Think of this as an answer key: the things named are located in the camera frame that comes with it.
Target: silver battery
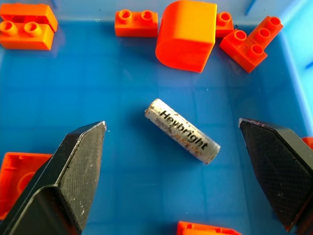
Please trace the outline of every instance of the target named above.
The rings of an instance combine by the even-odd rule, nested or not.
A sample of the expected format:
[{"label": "silver battery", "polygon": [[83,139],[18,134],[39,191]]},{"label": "silver battery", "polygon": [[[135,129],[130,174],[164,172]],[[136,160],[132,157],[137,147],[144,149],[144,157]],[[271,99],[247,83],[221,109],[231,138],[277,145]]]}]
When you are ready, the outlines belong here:
[{"label": "silver battery", "polygon": [[221,148],[160,99],[152,102],[145,117],[205,164],[209,164]]}]

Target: blue bin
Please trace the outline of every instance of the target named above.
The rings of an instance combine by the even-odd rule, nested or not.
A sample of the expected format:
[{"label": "blue bin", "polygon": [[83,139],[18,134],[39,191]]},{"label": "blue bin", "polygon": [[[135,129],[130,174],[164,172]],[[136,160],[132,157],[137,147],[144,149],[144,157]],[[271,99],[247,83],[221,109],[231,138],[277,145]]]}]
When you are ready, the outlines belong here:
[{"label": "blue bin", "polygon": [[[59,28],[51,51],[0,49],[0,160],[9,151],[53,153],[69,131],[105,120],[85,235],[174,235],[179,220],[286,234],[255,179],[238,119],[313,135],[312,0],[213,1],[247,33],[267,15],[282,20],[268,58],[251,74],[220,41],[204,71],[193,73],[162,65],[156,39],[115,37],[115,11],[150,9],[161,17],[169,0],[22,2],[49,4]],[[211,164],[144,117],[156,98],[221,145]]]}]

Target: grid pattern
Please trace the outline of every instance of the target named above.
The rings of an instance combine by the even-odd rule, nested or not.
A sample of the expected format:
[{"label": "grid pattern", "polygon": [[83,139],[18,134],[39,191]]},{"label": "grid pattern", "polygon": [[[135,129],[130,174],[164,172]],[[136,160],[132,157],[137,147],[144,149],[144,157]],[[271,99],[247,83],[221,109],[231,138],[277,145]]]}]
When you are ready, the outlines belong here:
[{"label": "grid pattern", "polygon": [[[0,156],[53,153],[69,131],[105,120],[100,179],[84,234],[173,235],[179,220],[245,235],[285,234],[255,180],[237,124],[239,117],[256,118],[305,134],[279,40],[251,74],[218,46],[203,73],[173,70],[157,61],[155,44],[116,38],[112,23],[61,22],[52,51],[7,51]],[[273,79],[276,68],[281,72]],[[144,117],[156,98],[222,146],[210,165]],[[285,100],[290,105],[281,105]]]}]

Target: orange curved block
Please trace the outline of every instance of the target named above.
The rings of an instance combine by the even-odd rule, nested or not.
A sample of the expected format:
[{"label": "orange curved block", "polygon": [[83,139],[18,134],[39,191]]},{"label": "orange curved block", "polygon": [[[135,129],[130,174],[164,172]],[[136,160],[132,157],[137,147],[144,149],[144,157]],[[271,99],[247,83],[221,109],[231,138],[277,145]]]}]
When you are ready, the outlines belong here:
[{"label": "orange curved block", "polygon": [[119,37],[157,37],[157,13],[149,10],[116,12],[114,29]]},{"label": "orange curved block", "polygon": [[233,229],[180,221],[177,235],[241,235],[241,233]]},{"label": "orange curved block", "polygon": [[305,137],[302,140],[313,150],[313,137]]},{"label": "orange curved block", "polygon": [[265,49],[283,27],[279,18],[266,16],[248,38]]},{"label": "orange curved block", "polygon": [[216,38],[223,38],[234,30],[233,19],[228,12],[216,15]]},{"label": "orange curved block", "polygon": [[217,5],[181,0],[163,12],[156,57],[171,68],[202,72],[215,44]]},{"label": "orange curved block", "polygon": [[45,4],[3,3],[0,7],[0,16],[4,21],[14,23],[48,24],[53,32],[56,32],[58,27],[50,6]]},{"label": "orange curved block", "polygon": [[50,50],[54,33],[48,24],[0,23],[0,44],[6,49]]},{"label": "orange curved block", "polygon": [[223,38],[220,48],[247,72],[251,72],[268,55],[263,48],[246,37],[246,33],[235,29]]},{"label": "orange curved block", "polygon": [[35,172],[52,156],[6,153],[0,171],[0,220],[4,220]]}]

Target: battery label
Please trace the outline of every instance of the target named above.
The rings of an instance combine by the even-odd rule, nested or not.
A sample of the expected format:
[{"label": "battery label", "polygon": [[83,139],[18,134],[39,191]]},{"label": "battery label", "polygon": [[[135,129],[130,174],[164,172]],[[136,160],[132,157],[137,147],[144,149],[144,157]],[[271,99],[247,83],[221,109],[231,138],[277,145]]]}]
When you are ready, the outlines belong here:
[{"label": "battery label", "polygon": [[160,99],[150,105],[145,117],[206,164],[216,157],[221,148]]}]

